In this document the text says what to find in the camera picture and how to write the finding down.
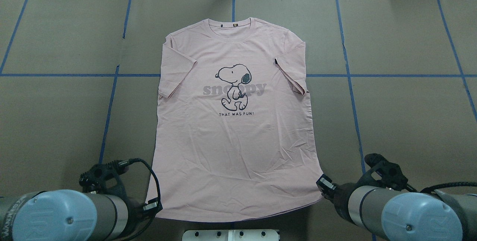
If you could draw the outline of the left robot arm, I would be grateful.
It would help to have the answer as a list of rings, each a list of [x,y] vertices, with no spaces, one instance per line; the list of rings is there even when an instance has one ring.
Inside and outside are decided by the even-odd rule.
[[[120,176],[142,163],[157,197],[140,204],[128,197]],[[159,181],[141,158],[95,164],[79,178],[82,191],[35,191],[1,197],[2,241],[132,241],[162,210]]]

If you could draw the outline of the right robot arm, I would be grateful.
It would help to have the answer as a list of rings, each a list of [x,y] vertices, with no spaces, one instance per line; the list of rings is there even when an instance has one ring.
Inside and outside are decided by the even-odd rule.
[[[316,185],[337,214],[387,241],[475,241],[476,194],[449,194],[445,188],[475,187],[448,182],[416,190],[400,166],[380,154],[364,158],[369,170],[342,185],[327,175]]]

